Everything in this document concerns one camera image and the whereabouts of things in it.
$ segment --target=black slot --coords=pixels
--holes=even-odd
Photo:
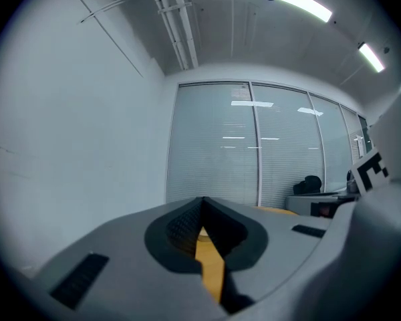
[[[293,231],[299,232],[306,235],[311,235],[312,237],[322,238],[325,234],[324,229],[303,226],[303,225],[296,225],[292,228]]]
[[[89,254],[70,274],[53,289],[50,295],[71,309],[76,306],[88,292],[90,286],[98,277],[109,260],[100,254]]]

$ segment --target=fluorescent light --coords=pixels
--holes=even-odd
[[[260,101],[232,101],[232,106],[257,106],[257,107],[272,107],[272,102],[260,102]]]
[[[304,108],[304,107],[299,108],[297,111],[302,113],[316,114],[318,116],[321,116],[323,114],[323,112],[318,112],[317,110],[312,110],[311,108]]]
[[[312,13],[314,16],[324,20],[325,22],[329,21],[332,15],[332,12],[329,9],[326,9],[323,5],[317,3],[314,0],[282,0],[282,1],[285,1],[286,3],[290,3],[294,6],[304,9],[305,11]]]
[[[370,49],[370,46],[368,46],[367,44],[363,44],[360,47],[360,51],[361,54],[363,54],[366,59],[374,66],[374,69],[376,69],[377,72],[381,72],[385,68],[383,64],[380,63],[380,60],[377,58],[374,52]]]

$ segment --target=desk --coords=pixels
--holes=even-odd
[[[304,194],[288,196],[285,200],[285,208],[298,215],[312,215],[312,203],[342,203],[351,202],[359,198],[359,194],[348,194],[346,191],[336,191],[334,193]]]

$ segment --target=yellow object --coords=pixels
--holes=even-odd
[[[270,207],[254,207],[262,211],[272,213],[282,213],[297,215],[286,209],[270,208]],[[205,288],[213,295],[213,298],[220,303],[221,290],[223,289],[223,280],[225,276],[225,261],[222,259],[217,249],[215,248],[205,228],[199,233],[198,241],[196,242],[195,259],[202,263],[202,282]]]

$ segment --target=glass wall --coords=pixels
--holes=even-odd
[[[259,102],[261,204],[282,208],[293,186],[306,176],[318,176],[324,184],[319,130],[306,93],[258,85],[253,91]]]
[[[335,191],[346,187],[346,175],[352,166],[348,131],[338,104],[316,96],[311,99],[325,152],[325,189]]]
[[[221,197],[257,204],[257,138],[248,84],[180,87],[166,201]]]
[[[284,208],[306,176],[319,177],[324,192],[346,187],[362,146],[371,148],[363,119],[307,92],[257,83],[251,89],[248,82],[180,86],[166,202],[211,196]]]

